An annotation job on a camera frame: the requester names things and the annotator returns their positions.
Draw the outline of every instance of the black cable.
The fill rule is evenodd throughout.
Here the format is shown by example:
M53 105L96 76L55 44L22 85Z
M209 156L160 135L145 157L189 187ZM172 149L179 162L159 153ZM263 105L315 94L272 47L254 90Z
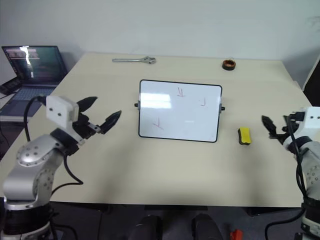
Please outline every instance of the black cable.
M264 229L265 240L269 240L269 238L268 238L268 229L271 226L280 225L280 224L288 224L288 223L294 222L295 220L298 220L304 213L305 213L305 209L303 208L296 216L294 216L294 217L292 217L292 218L290 218L288 220L274 221L274 222L269 223Z
M52 219L50 219L50 228L51 228L51 233L52 233L52 236L53 236L53 240L58 240L58 236L57 236L57 232L56 232L56 229L55 229L55 226L54 226L54 221Z
M1 99L4 99L4 98L6 98L6 97L9 97L9 96L11 96L12 94L16 94L18 91L14 91L13 93L10 93L10 94L8 94L8 95L5 95L5 96L3 96L3 97L0 97L0 100Z
M4 132L1 129L1 125L0 125L0 133L3 136L4 140L6 141L6 144L8 144L8 147L10 148L10 143L9 143L8 139L6 138L6 136L4 135Z
M30 142L30 135L29 135L29 129L28 129L28 112L29 109L32 105L32 103L37 100L38 96L34 96L33 98L31 98L31 100L28 102L28 104L26 105L25 109L24 109L24 113L23 113L23 125L24 125L24 131L25 131L25 136L26 136L26 140L28 142Z
M99 240L99 237L100 237L100 228L101 228L101 222L102 222L102 217L103 217L103 212L101 212L100 214L100 219L99 219L99 225L98 225L98 233L96 235L96 239Z
M78 240L78 234L77 234L77 231L72 227L72 226L69 226L69 225L62 225L62 224L54 224L55 227L58 227L58 228L65 228L65 229L70 229L74 235L74 238L75 240Z
M290 134L291 140L292 140L292 144L294 146L294 153L296 155L296 161L297 161L297 174L299 176L299 180L297 179L297 184L299 189L302 192L303 197L307 197L307 190L306 190L306 186L305 186L305 181L304 181L304 177L303 177L303 171L302 171L302 166L301 166L301 162L302 162L302 156L300 154L298 145L297 145L297 141L294 135L294 131L293 131L293 127L292 127L292 122L291 122L291 117L288 116L286 118L286 125L288 127L288 132Z
M70 170L70 168L68 167L68 163L67 163L67 155L65 155L63 157L63 165L65 167L65 170L67 171L67 173L70 175L70 177L72 177L74 180L76 180L77 182L68 182L68 183L64 183L61 184L59 186L57 186L51 193L51 196L60 188L65 187L65 186L69 186L69 185L82 185L84 184L83 181L81 181L79 178L77 178Z

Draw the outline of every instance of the wrench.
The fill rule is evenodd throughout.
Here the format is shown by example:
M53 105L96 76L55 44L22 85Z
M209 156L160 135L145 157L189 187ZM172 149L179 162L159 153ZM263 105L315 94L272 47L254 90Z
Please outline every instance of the wrench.
M139 62L145 64L155 64L156 59L151 56L145 56L143 58L131 59L131 58L114 58L112 59L113 63L130 63L130 62Z

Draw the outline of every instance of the table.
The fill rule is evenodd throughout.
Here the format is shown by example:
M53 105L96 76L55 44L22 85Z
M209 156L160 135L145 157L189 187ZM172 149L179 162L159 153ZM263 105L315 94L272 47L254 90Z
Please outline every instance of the table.
M221 68L223 59L156 56L157 63L112 63L112 58L143 57L87 53L52 93L78 101L97 96L85 112L94 124L118 110L118 123L106 134L86 140L69 157L84 185L59 189L52 201L76 203L299 207L296 161L277 140L268 138L261 115L280 130L282 115L310 106L281 61L236 59L236 68ZM138 136L141 79L218 84L223 88L216 143L152 139ZM43 107L29 122L31 139L56 126ZM239 127L249 127L252 144L238 143ZM2 184L26 143L24 132L0 162ZM53 187L72 182L63 164Z

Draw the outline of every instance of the whiteboard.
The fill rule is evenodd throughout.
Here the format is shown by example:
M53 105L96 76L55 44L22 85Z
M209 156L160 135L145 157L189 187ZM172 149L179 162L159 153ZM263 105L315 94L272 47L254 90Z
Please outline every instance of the whiteboard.
M214 143L222 87L170 81L140 81L139 136Z

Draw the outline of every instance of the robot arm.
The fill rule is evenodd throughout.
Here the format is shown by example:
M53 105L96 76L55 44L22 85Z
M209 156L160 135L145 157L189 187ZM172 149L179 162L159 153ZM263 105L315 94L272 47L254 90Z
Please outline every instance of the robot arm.
M287 126L283 134L276 133L276 126L267 116L262 116L262 122L269 131L271 139L278 139L288 151L301 156L301 170L305 182L305 196L302 207L301 228L306 234L297 234L297 240L320 239L320 143L312 141L320 129L320 107L308 107L299 112L284 116ZM291 125L294 141L290 135Z
M64 158L78 151L95 133L105 134L118 121L121 111L110 115L102 125L94 125L82 112L96 97L77 103L60 96L46 97L46 116L58 125L22 146L16 164L3 184L6 210L2 240L46 239L50 234L52 186Z

